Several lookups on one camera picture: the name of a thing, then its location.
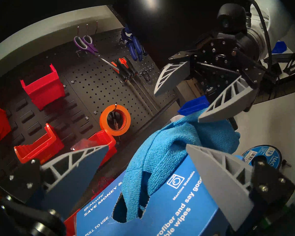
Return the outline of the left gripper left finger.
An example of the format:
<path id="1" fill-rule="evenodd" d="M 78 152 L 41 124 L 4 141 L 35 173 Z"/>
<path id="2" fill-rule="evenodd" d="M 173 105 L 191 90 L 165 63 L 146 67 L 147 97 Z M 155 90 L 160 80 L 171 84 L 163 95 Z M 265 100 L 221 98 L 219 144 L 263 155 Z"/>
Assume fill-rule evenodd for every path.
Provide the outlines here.
<path id="1" fill-rule="evenodd" d="M 71 151 L 42 165 L 41 171 L 50 172 L 54 181 L 43 182 L 46 190 L 41 208 L 54 209 L 63 219 L 67 219 L 89 186 L 108 150 L 108 145 L 100 145 Z"/>

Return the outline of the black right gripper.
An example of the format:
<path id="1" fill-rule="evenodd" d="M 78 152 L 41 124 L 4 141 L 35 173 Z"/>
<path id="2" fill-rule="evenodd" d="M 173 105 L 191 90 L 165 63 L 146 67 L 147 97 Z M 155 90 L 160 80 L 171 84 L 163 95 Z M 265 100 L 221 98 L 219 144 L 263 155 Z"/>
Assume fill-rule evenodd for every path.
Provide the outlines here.
<path id="1" fill-rule="evenodd" d="M 211 105 L 198 122 L 216 122 L 236 116 L 255 100 L 265 68 L 259 63 L 260 46 L 249 33 L 225 34 L 202 41 L 199 48 L 180 51 L 162 70 L 154 95 L 173 90 L 188 76 L 203 82 Z"/>

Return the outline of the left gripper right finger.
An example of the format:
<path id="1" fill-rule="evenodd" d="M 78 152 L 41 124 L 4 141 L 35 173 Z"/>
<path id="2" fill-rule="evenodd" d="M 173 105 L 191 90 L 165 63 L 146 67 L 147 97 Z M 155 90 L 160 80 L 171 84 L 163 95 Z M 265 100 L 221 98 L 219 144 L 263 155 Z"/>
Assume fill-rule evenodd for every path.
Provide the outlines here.
<path id="1" fill-rule="evenodd" d="M 254 208 L 249 187 L 253 167 L 235 156 L 201 146 L 186 145 L 207 191 L 235 232 L 248 232 L 253 222 L 249 214 Z"/>

